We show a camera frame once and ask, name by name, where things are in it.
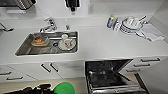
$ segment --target white wall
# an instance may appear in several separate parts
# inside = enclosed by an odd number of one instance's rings
[[[150,19],[164,0],[80,0],[80,8],[72,15],[65,0],[36,0],[37,3],[25,14],[9,14],[0,8],[0,22],[7,27],[40,28],[47,25],[43,20],[55,18],[57,26],[64,26],[67,19],[70,26],[106,25],[110,14],[115,17],[143,17]]]
[[[149,22],[165,35],[165,41],[168,43],[168,0],[165,0]]]
[[[88,16],[152,16],[164,0],[80,0],[80,8],[72,15],[65,0],[36,0],[37,3],[27,10],[26,14],[7,14],[5,8],[0,8],[0,19],[40,19],[76,18]]]

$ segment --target soap dispenser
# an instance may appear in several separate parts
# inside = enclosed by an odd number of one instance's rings
[[[65,0],[66,6],[74,13],[77,7],[80,7],[79,0]]]

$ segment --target drawer handle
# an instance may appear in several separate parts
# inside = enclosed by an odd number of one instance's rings
[[[150,61],[160,61],[160,58],[153,59],[153,60],[143,60],[143,59],[141,59],[141,62],[150,62]]]
[[[6,80],[20,80],[20,79],[23,79],[23,77],[20,77],[20,78],[7,78]]]
[[[149,63],[148,63],[148,64],[143,64],[143,65],[136,65],[136,64],[134,64],[133,66],[134,66],[134,67],[150,66],[150,64],[149,64]]]
[[[0,75],[10,75],[12,72],[8,72],[8,73],[1,73]]]
[[[138,71],[141,71],[140,69],[138,70],[126,70],[127,72],[138,72]]]
[[[58,72],[58,69],[56,68],[56,65],[53,65],[53,64],[51,63],[50,66],[51,66],[56,72]]]
[[[51,72],[51,70],[47,69],[47,68],[44,66],[44,64],[41,64],[41,66],[42,66],[46,71],[48,71],[49,73]]]

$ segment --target floor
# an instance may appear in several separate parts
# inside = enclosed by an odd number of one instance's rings
[[[134,75],[125,75],[130,80],[137,83]],[[87,94],[86,80],[84,77],[81,78],[66,78],[66,79],[54,79],[54,80],[41,80],[41,81],[31,81],[31,82],[10,82],[10,83],[0,83],[0,94],[23,90],[25,87],[36,87],[40,84],[51,84],[51,90],[54,89],[61,82],[69,82],[74,86],[76,94]]]

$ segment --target cabinet drawer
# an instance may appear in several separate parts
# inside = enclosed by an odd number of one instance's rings
[[[166,59],[167,56],[135,58],[124,68],[148,68]]]
[[[35,79],[16,71],[7,66],[0,66],[0,83],[3,82],[21,82],[21,81],[35,81]]]
[[[144,71],[147,68],[124,68],[120,71],[121,74],[136,74],[138,72]]]

